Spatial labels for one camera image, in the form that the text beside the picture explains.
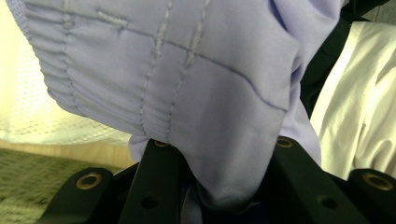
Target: sewn panel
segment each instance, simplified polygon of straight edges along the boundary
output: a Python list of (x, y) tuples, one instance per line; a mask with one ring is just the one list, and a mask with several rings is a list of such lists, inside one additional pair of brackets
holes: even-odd
[[(227, 88), (220, 88), (224, 80)], [(283, 115), (264, 104), (243, 77), (195, 59), (177, 97), (170, 142), (210, 190), (202, 195), (204, 201), (227, 209), (252, 196), (271, 158)]]
[(205, 23), (198, 53), (243, 74), (265, 103), (287, 110), (300, 45), (271, 11), (260, 1), (213, 1)]
[[(76, 17), (75, 22), (66, 54), (76, 95), (85, 99), (80, 110), (112, 127), (136, 133), (133, 126), (140, 125), (138, 102), (150, 68), (152, 37), (85, 17)], [(95, 106), (86, 104), (90, 99)]]
[(167, 142), (169, 142), (169, 139), (170, 139), (170, 133), (171, 133), (171, 129), (172, 129), (172, 116), (173, 116), (173, 113), (175, 110), (177, 97), (180, 94), (180, 89), (183, 85), (184, 78), (186, 77), (189, 69), (194, 65), (195, 58), (197, 57), (197, 50), (198, 50), (198, 47), (200, 44), (200, 40), (202, 38), (202, 32), (204, 30), (204, 20), (206, 18), (206, 13), (207, 13), (207, 8), (209, 6), (209, 3), (210, 3), (210, 0), (205, 0), (204, 7), (202, 8), (202, 11), (201, 11), (201, 18), (199, 20), (197, 20), (197, 22), (196, 22), (194, 33), (190, 40), (190, 46), (187, 51), (187, 59), (184, 62), (184, 69), (180, 74), (180, 79), (177, 84), (175, 95), (173, 96), (173, 99), (172, 99), (171, 108), (170, 108), (170, 112), (169, 112), (169, 121), (168, 121), (169, 122), (169, 128), (168, 128), (169, 130), (167, 133)]
[(146, 97), (146, 93), (148, 91), (150, 77), (152, 75), (152, 72), (155, 69), (156, 62), (157, 62), (158, 58), (160, 58), (162, 56), (161, 51), (163, 48), (163, 40), (164, 40), (164, 36), (166, 35), (169, 14), (172, 9), (172, 6), (173, 6), (173, 1), (169, 1), (168, 7), (167, 7), (167, 9), (164, 13), (164, 16), (163, 16), (163, 20), (158, 27), (158, 31), (157, 31), (156, 35), (153, 37), (154, 45), (153, 45), (153, 49), (151, 50), (151, 55), (150, 55), (151, 56), (150, 67), (145, 75), (146, 81), (145, 81), (145, 84), (143, 87), (144, 89), (141, 93), (141, 100), (140, 100), (141, 101), (140, 102), (140, 123), (141, 123), (142, 129), (143, 129), (144, 135), (147, 135), (146, 130), (145, 130), (145, 120), (143, 118), (144, 107), (145, 107), (145, 97)]
[(205, 0), (175, 0), (165, 40), (187, 49), (204, 7)]
[[(71, 3), (69, 2), (69, 8), (74, 8), (75, 7), (75, 5), (73, 5), (73, 4), (75, 4), (74, 3), (74, 1), (72, 1)], [(83, 9), (83, 7), (81, 7), (80, 9), (79, 9), (79, 11), (81, 11), (81, 13), (79, 13), (78, 14), (78, 16), (79, 17), (84, 17), (84, 18), (87, 18), (87, 19), (91, 19), (92, 21), (95, 21), (95, 20), (100, 20), (100, 18), (98, 19), (97, 17), (98, 17), (98, 15), (97, 15), (97, 12), (96, 12), (96, 15), (93, 15), (93, 14), (90, 14), (90, 13), (82, 13), (82, 9)], [(212, 22), (210, 22), (209, 23), (210, 25), (209, 25), (209, 27), (214, 27), (214, 26), (216, 26), (215, 24), (212, 24)], [(144, 33), (144, 31), (142, 31), (142, 30), (139, 30), (139, 27), (133, 27), (133, 26), (127, 26), (127, 27), (120, 27), (120, 26), (117, 26), (117, 24), (116, 24), (116, 26), (114, 27), (115, 29), (117, 29), (118, 30), (118, 32), (120, 31), (120, 30), (129, 30), (129, 31), (131, 31), (131, 32), (134, 32), (134, 33), (137, 33), (137, 34), (141, 34), (141, 35), (147, 35), (147, 36), (154, 36), (154, 35), (151, 35), (151, 34), (147, 34), (147, 33)], [(176, 35), (180, 35), (180, 36), (183, 36), (184, 34), (186, 33), (186, 31), (183, 31), (183, 30), (178, 30), (178, 32), (177, 32), (177, 34)], [(180, 45), (180, 44), (178, 44), (178, 43), (174, 43), (174, 42), (169, 42), (170, 44), (173, 44), (173, 45), (175, 45), (175, 46), (177, 46), (177, 47), (180, 47), (180, 48), (185, 48), (185, 47), (183, 47), (182, 45)], [(217, 48), (218, 46), (217, 46), (217, 44), (218, 43), (214, 43), (216, 46), (214, 47), (214, 46), (212, 46), (213, 48), (212, 49), (215, 49), (215, 48)], [(200, 57), (203, 57), (203, 58), (205, 58), (205, 59), (207, 59), (207, 60), (209, 60), (209, 61), (211, 61), (211, 62), (213, 62), (213, 63), (216, 63), (216, 64), (218, 64), (219, 66), (223, 66), (223, 67), (225, 67), (225, 68), (227, 68), (227, 69), (230, 69), (230, 70), (233, 70), (233, 71), (235, 71), (235, 73), (237, 73), (237, 74), (240, 74), (241, 76), (245, 76), (246, 77), (246, 79), (252, 84), (252, 88), (254, 88), (255, 90), (256, 90), (256, 92), (258, 93), (258, 95), (262, 98), (262, 96), (260, 95), (260, 90), (257, 88), (257, 86), (256, 85), (253, 85), (253, 81), (255, 80), (254, 78), (253, 79), (251, 79), (250, 78), (250, 76), (253, 76), (253, 77), (255, 77), (255, 74), (258, 74), (259, 72), (256, 72), (255, 74), (249, 74), (248, 76), (246, 76), (244, 73), (242, 73), (240, 70), (241, 69), (237, 69), (236, 68), (236, 63), (233, 63), (233, 62), (223, 62), (222, 60), (218, 60), (217, 61), (217, 58), (216, 57), (214, 57), (213, 55), (211, 55), (211, 53), (202, 53), (202, 52), (200, 52), (200, 51), (203, 51), (203, 50), (198, 50), (197, 51), (197, 56), (200, 56)], [(219, 53), (219, 52), (223, 52), (223, 49), (221, 49), (221, 50), (216, 50), (215, 51), (215, 53)]]
[(166, 43), (162, 52), (163, 56), (158, 59), (148, 84), (143, 118), (149, 136), (168, 142), (171, 105), (185, 67), (187, 52)]
[(98, 12), (121, 21), (128, 21), (127, 28), (144, 34), (157, 33), (158, 24), (163, 21), (163, 13), (168, 9), (169, 0), (131, 1), (71, 1), (70, 11), (91, 18), (98, 18)]

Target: lavender fabric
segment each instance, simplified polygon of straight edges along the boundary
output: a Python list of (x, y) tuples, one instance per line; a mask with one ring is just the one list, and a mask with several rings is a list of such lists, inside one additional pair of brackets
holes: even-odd
[(280, 134), (320, 163), (299, 82), (342, 0), (7, 2), (59, 106), (133, 134), (136, 160), (177, 147), (207, 208), (248, 206)]

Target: green woven mat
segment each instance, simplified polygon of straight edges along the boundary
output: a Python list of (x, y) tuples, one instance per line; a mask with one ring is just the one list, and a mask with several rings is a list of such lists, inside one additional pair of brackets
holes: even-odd
[(120, 169), (0, 149), (0, 224), (35, 223), (62, 184), (89, 167)]

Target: white fabric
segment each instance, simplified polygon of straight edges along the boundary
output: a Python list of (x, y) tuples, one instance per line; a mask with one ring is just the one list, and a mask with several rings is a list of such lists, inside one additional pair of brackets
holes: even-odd
[(396, 177), (396, 26), (354, 22), (311, 122), (322, 167), (342, 178), (358, 168)]
[(32, 47), (0, 1), (0, 139), (40, 145), (106, 141), (127, 146), (128, 133), (62, 110), (47, 93)]

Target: woven surface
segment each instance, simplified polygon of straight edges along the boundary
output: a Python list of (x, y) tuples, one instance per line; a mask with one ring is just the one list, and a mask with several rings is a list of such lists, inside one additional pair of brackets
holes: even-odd
[[(23, 2), (7, 0), (24, 23)], [(0, 139), (10, 143), (74, 145), (105, 141), (127, 146), (131, 137), (92, 119), (62, 110), (47, 93), (32, 47), (0, 1)]]
[(390, 0), (386, 4), (369, 11), (363, 17), (369, 21), (396, 25), (396, 1)]
[(119, 168), (0, 149), (0, 224), (35, 223), (53, 195), (88, 167)]

